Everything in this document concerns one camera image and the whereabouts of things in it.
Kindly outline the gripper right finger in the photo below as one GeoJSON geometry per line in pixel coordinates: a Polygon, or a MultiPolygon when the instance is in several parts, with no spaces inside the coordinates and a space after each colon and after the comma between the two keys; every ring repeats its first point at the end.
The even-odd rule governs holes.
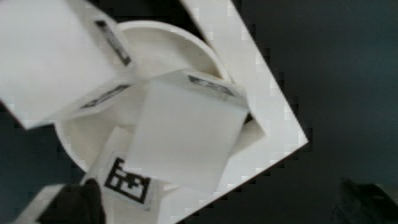
{"type": "Polygon", "coordinates": [[[341,181],[332,224],[398,224],[398,184],[341,181]]]}

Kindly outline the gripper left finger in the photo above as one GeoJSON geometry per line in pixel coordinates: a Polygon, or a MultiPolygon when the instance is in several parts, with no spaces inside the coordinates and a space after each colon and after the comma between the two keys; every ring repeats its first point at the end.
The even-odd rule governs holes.
{"type": "Polygon", "coordinates": [[[106,224],[97,181],[48,185],[10,224],[106,224]]]}

